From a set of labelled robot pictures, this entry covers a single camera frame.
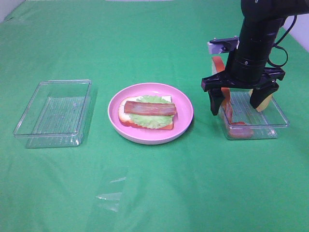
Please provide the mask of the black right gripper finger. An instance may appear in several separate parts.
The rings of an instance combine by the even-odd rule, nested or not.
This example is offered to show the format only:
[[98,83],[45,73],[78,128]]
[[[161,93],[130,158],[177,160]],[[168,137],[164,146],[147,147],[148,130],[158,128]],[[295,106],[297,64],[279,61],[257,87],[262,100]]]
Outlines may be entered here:
[[211,112],[214,116],[218,115],[219,108],[222,102],[225,100],[225,96],[221,88],[212,88],[208,90],[210,103],[211,103]]
[[253,108],[256,108],[267,96],[273,94],[279,89],[279,85],[276,82],[267,84],[266,86],[253,89],[251,96],[251,104]]

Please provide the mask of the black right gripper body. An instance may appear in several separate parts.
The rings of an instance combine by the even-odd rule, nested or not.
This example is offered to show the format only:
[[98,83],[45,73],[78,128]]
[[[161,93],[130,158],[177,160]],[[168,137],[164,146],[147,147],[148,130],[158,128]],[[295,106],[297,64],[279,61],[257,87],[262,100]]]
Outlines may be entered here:
[[249,79],[248,81],[237,79],[228,71],[224,70],[212,76],[202,78],[201,87],[204,92],[210,89],[228,87],[240,89],[262,89],[271,84],[275,84],[277,80],[282,81],[285,71],[281,68],[266,67],[258,78],[258,80]]

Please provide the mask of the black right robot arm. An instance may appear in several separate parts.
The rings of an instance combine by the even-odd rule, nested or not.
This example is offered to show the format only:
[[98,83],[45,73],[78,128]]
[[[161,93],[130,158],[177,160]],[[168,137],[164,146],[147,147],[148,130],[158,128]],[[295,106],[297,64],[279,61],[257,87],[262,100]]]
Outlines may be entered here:
[[257,108],[270,94],[278,90],[276,80],[285,72],[281,66],[271,64],[269,55],[280,27],[287,17],[309,12],[307,0],[243,0],[244,20],[239,36],[209,42],[210,53],[228,53],[225,70],[201,81],[209,94],[211,112],[217,115],[224,100],[222,88],[252,89],[250,104]]

